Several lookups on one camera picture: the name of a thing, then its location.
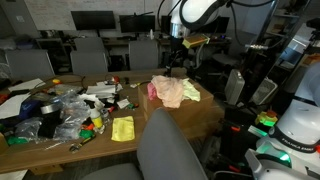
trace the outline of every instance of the computer monitor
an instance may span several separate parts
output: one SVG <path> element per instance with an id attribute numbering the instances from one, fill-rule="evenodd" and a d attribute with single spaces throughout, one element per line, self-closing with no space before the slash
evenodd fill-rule
<path id="1" fill-rule="evenodd" d="M 170 33 L 171 16 L 161 16 L 161 32 Z"/>
<path id="2" fill-rule="evenodd" d="M 150 29 L 155 30 L 155 16 L 154 15 L 120 15 L 120 27 L 122 33 L 139 33 L 150 32 Z"/>
<path id="3" fill-rule="evenodd" d="M 77 30 L 115 29 L 113 11 L 71 11 Z"/>
<path id="4" fill-rule="evenodd" d="M 218 16 L 213 22 L 199 28 L 200 33 L 226 33 L 229 23 L 229 17 Z"/>

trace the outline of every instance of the blue object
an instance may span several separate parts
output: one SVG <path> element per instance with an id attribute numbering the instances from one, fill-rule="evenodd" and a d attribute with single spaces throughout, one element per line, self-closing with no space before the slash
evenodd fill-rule
<path id="1" fill-rule="evenodd" d="M 38 100 L 29 100 L 21 104 L 19 119 L 25 120 L 33 116 L 33 114 L 40 109 L 41 101 Z"/>

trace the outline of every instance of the red object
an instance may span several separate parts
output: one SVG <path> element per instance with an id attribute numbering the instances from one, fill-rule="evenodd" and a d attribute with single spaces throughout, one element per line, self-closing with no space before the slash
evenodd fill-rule
<path id="1" fill-rule="evenodd" d="M 320 145 L 316 146 L 316 151 L 320 154 Z"/>
<path id="2" fill-rule="evenodd" d="M 229 165 L 229 169 L 230 169 L 231 171 L 233 171 L 233 172 L 237 172 L 237 173 L 240 172 L 240 169 L 238 169 L 238 168 L 236 168 L 236 167 L 234 167 L 234 166 L 231 166 L 231 165 Z"/>
<path id="3" fill-rule="evenodd" d="M 93 123 L 91 123 L 89 126 L 87 126 L 86 128 L 84 128 L 84 130 L 90 130 L 90 131 L 92 131 L 93 128 L 94 128 L 94 125 L 93 125 Z"/>
<path id="4" fill-rule="evenodd" d="M 270 118 L 274 118 L 277 116 L 277 113 L 272 111 L 272 110 L 268 110 L 267 111 L 267 116 L 270 117 Z"/>
<path id="5" fill-rule="evenodd" d="M 8 97 L 9 97 L 9 95 L 7 95 L 7 94 L 0 94 L 0 104 L 6 102 Z"/>
<path id="6" fill-rule="evenodd" d="M 232 129 L 233 131 L 236 131 L 236 132 L 239 132 L 239 131 L 241 130 L 241 128 L 239 128 L 239 127 L 234 127 L 234 126 L 231 126 L 231 129 Z"/>
<path id="7" fill-rule="evenodd" d="M 113 110 L 114 110 L 114 106 L 111 106 L 108 111 L 111 113 Z"/>
<path id="8" fill-rule="evenodd" d="M 120 78 L 118 76 L 113 76 L 112 80 L 117 84 L 120 83 Z"/>

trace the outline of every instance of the tape roll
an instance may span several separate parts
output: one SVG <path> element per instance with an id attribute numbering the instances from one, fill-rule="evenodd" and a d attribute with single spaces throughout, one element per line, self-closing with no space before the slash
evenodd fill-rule
<path id="1" fill-rule="evenodd" d="M 55 111 L 58 111 L 60 109 L 59 105 L 57 104 L 50 104 L 47 106 L 42 106 L 41 107 L 41 113 L 42 114 L 49 114 Z"/>

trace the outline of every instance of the yellow sponge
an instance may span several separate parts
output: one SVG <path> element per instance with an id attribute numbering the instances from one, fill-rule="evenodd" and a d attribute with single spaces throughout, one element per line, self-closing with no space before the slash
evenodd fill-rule
<path id="1" fill-rule="evenodd" d="M 200 46 L 204 43 L 208 44 L 210 41 L 210 38 L 203 35 L 203 34 L 198 34 L 198 35 L 194 35 L 194 36 L 190 36 L 190 37 L 186 37 L 184 38 L 182 44 L 187 48 L 193 48 L 193 47 L 197 47 Z"/>

